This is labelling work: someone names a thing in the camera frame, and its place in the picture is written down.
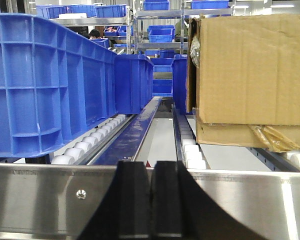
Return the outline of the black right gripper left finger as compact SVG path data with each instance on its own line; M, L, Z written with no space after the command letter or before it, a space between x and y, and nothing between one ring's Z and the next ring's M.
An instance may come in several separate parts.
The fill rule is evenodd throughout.
M143 162L118 162L104 198L78 239L150 239L150 187Z

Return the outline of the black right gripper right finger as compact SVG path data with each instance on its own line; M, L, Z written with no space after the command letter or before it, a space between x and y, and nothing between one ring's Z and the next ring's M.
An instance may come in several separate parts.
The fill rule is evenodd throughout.
M197 184L180 161L159 161L151 177L154 240L262 240Z

